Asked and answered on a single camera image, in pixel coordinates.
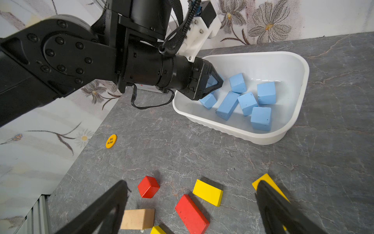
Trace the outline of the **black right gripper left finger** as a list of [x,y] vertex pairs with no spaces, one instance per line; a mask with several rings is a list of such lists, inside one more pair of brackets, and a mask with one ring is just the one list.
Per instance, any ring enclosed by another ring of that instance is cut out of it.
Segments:
[[75,219],[57,231],[58,234],[117,234],[128,200],[126,181],[120,180]]

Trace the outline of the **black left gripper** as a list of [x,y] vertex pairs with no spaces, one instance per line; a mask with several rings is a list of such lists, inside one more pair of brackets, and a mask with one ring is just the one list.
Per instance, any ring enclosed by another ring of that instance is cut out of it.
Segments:
[[122,76],[122,91],[142,84],[160,90],[176,89],[190,100],[200,100],[223,86],[224,80],[207,60],[188,61],[184,56],[167,57],[155,47],[131,41]]

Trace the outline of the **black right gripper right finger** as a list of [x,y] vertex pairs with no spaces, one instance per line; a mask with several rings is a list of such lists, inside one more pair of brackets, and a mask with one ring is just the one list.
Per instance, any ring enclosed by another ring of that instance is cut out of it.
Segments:
[[267,234],[326,233],[266,181],[259,182],[256,199]]

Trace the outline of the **light blue cube block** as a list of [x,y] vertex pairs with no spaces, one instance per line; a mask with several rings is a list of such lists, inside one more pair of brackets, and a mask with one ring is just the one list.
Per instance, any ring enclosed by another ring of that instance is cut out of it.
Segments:
[[211,86],[214,86],[214,85],[216,85],[218,82],[217,82],[217,80],[212,76],[212,75],[210,75],[209,76],[209,79],[208,79],[208,81],[207,81],[207,84],[206,84],[206,88],[209,88],[209,87],[211,87]]
[[238,102],[245,117],[250,116],[252,114],[253,108],[259,106],[258,102],[251,92],[240,95],[238,97]]
[[259,105],[269,105],[276,103],[275,82],[261,83],[257,85]]
[[207,110],[210,110],[216,104],[217,99],[213,93],[210,93],[199,101]]
[[251,114],[251,124],[255,130],[271,130],[272,110],[270,107],[253,107]]
[[232,92],[242,94],[247,91],[247,87],[243,78],[243,74],[239,73],[229,78]]

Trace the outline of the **long light blue block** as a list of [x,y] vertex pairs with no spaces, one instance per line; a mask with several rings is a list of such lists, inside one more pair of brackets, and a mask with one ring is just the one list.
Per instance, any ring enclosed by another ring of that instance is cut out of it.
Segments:
[[238,105],[238,97],[240,94],[235,92],[228,92],[226,97],[224,98],[221,105],[218,107],[216,114],[221,119],[227,121],[231,117],[232,113],[234,112],[235,108]]

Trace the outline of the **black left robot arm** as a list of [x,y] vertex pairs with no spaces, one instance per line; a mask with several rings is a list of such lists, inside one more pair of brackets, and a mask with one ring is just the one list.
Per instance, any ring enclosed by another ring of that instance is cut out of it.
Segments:
[[223,86],[198,58],[220,20],[210,1],[107,1],[93,24],[56,15],[1,39],[1,125],[94,80],[149,85],[200,100]]

